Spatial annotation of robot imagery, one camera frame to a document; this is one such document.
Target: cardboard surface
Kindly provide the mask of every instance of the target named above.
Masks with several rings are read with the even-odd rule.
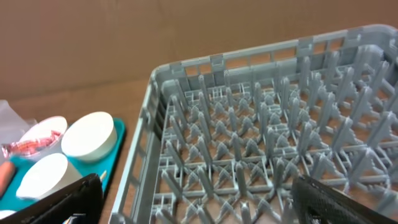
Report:
[[[366,24],[398,2],[0,1],[0,96],[147,80],[163,63]]]

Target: gray dish rack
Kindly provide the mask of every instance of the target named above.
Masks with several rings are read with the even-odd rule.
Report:
[[[109,222],[294,223],[300,174],[393,215],[397,56],[370,25],[157,67]]]

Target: brown table surface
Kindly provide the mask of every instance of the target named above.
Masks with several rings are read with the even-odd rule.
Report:
[[[126,140],[114,170],[100,223],[107,223],[111,214],[120,178],[136,127],[137,118],[146,91],[147,80],[113,83],[69,90],[49,95],[10,101],[11,107],[23,118],[37,121],[50,116],[66,117],[68,123],[94,111],[106,111],[121,118],[126,125]]]

